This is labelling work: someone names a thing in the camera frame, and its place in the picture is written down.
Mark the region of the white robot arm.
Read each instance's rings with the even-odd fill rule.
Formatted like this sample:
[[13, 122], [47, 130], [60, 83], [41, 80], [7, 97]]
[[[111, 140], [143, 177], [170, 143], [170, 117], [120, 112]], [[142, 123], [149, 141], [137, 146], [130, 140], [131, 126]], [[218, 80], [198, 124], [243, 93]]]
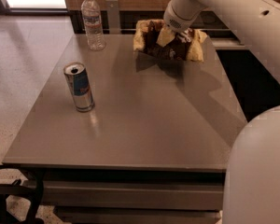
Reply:
[[183, 32], [206, 7], [248, 54], [221, 54], [249, 122], [226, 171], [222, 224], [280, 224], [280, 4], [274, 0], [171, 0], [164, 22]]

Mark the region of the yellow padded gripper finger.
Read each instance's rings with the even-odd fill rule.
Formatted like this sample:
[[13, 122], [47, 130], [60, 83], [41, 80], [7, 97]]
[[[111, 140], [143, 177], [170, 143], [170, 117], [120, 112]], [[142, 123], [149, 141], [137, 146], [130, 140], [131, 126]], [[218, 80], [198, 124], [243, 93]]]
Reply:
[[157, 44], [161, 47], [165, 47], [174, 39], [175, 39], [175, 32], [172, 31], [169, 27], [164, 26], [161, 28], [161, 31], [159, 33]]

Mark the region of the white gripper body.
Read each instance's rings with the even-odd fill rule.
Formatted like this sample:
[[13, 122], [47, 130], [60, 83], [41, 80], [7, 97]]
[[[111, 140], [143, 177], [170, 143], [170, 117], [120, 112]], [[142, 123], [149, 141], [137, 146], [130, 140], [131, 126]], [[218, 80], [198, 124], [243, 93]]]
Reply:
[[185, 32], [204, 9], [206, 5], [198, 0], [171, 0], [163, 15], [164, 24], [174, 32]]

